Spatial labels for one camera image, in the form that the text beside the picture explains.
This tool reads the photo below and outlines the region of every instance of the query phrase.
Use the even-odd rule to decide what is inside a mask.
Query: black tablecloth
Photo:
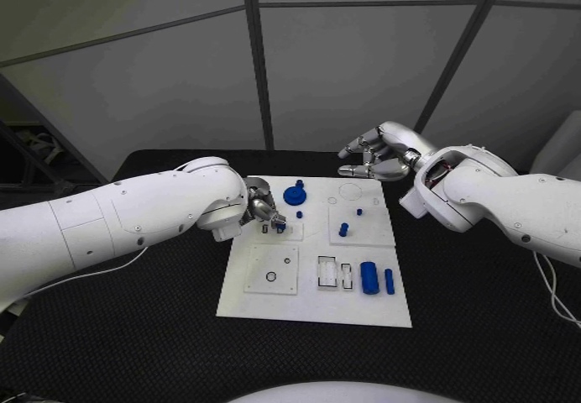
[[[144,150],[116,179],[203,155],[240,175],[334,177],[343,164],[331,153]],[[193,228],[33,298],[0,344],[0,385],[66,402],[213,402],[343,379],[462,401],[581,401],[581,331],[550,310],[530,251],[488,221],[459,234],[415,220],[397,205],[409,186],[383,184],[412,329],[214,317],[230,242]],[[581,270],[556,270],[581,313]]]

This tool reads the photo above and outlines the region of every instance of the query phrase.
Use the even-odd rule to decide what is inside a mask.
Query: white board
[[[286,217],[292,227],[292,235],[272,232],[262,233],[262,222],[249,222],[242,228],[242,235],[235,237],[230,249],[226,274],[223,277],[220,301],[216,315],[219,317],[246,317],[253,319],[273,319],[302,322],[344,323],[369,326],[410,327],[410,316],[405,300],[403,281],[396,262],[396,248],[390,230],[389,212],[384,207],[380,183],[373,180],[350,178],[298,178],[289,176],[261,176],[268,182],[275,205],[279,213]],[[282,192],[294,186],[297,179],[304,182],[305,202],[299,206],[289,206],[282,200]],[[331,245],[330,232],[338,232],[335,223],[328,222],[328,208],[333,211],[344,209],[350,214],[350,225],[354,228],[366,220],[383,222],[372,225],[367,231],[370,238],[382,239],[380,244],[369,240],[356,244]],[[245,292],[248,276],[258,279],[265,275],[263,263],[256,261],[253,248],[258,247],[266,256],[282,258],[288,249],[278,249],[278,245],[297,249],[298,275],[295,295],[272,294],[263,292]],[[335,258],[337,278],[343,279],[341,264],[350,264],[353,290],[343,287],[331,292],[318,287],[318,256]],[[360,288],[359,265],[361,262],[374,262],[380,292],[374,295],[363,294]],[[393,283],[396,293],[387,295],[384,289],[383,270],[393,270]]]

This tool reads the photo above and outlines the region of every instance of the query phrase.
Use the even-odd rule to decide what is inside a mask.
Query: blue object
[[[291,206],[298,206],[305,202],[305,190],[302,189],[305,185],[298,179],[297,184],[291,186],[282,193],[282,199]]]
[[[379,292],[377,269],[373,262],[363,262],[360,264],[360,285],[363,287],[363,294],[373,295]]]
[[[341,224],[341,229],[338,229],[338,236],[341,236],[341,237],[347,236],[347,229],[348,229],[348,224],[344,222]]]
[[[396,290],[393,288],[393,272],[390,269],[384,269],[384,288],[387,289],[387,294],[392,296]]]

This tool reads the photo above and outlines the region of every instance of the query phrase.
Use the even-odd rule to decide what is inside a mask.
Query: gray wall
[[[423,130],[519,169],[581,108],[581,0],[562,3],[493,6]],[[335,151],[384,120],[413,127],[474,4],[261,0],[259,25],[242,0],[17,2],[0,73],[108,179],[138,149]]]

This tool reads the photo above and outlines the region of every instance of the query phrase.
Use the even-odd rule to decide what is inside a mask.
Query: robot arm
[[[1,211],[0,311],[47,281],[173,238],[194,223],[222,242],[255,217],[284,224],[268,183],[243,180],[214,157]]]
[[[377,148],[380,155],[372,157]],[[405,177],[403,166],[416,171],[413,187],[399,200],[415,218],[429,212],[461,233],[487,218],[513,243],[581,267],[579,182],[517,175],[494,154],[470,145],[436,150],[390,122],[359,137],[338,157],[350,152],[363,152],[364,164],[338,168],[341,175],[392,181]]]

